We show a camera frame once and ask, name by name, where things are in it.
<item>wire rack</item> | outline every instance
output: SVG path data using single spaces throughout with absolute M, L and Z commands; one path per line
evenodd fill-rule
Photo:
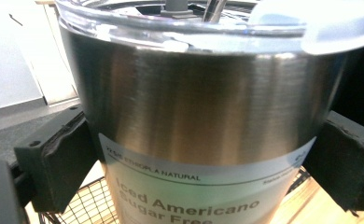
M 310 175 L 301 167 L 287 193 L 302 184 Z M 103 177 L 82 187 L 63 214 L 40 213 L 40 224 L 120 224 Z

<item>label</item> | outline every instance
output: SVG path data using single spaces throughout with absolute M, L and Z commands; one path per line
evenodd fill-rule
M 315 141 L 272 160 L 209 166 L 153 158 L 99 138 L 122 224 L 267 223 Z

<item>stainless steel tumbler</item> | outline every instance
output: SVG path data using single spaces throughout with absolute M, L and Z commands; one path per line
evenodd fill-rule
M 124 224 L 267 223 L 328 114 L 351 50 L 306 24 L 160 17 L 161 1 L 57 0 L 68 60 Z

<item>white label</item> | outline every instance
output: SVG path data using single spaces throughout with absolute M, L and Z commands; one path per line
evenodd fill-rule
M 267 223 L 315 141 L 268 161 L 208 166 L 145 156 L 99 137 L 122 224 Z

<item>white wall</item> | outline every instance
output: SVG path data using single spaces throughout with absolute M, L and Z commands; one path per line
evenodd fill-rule
M 42 97 L 13 34 L 11 7 L 6 0 L 0 1 L 0 108 Z

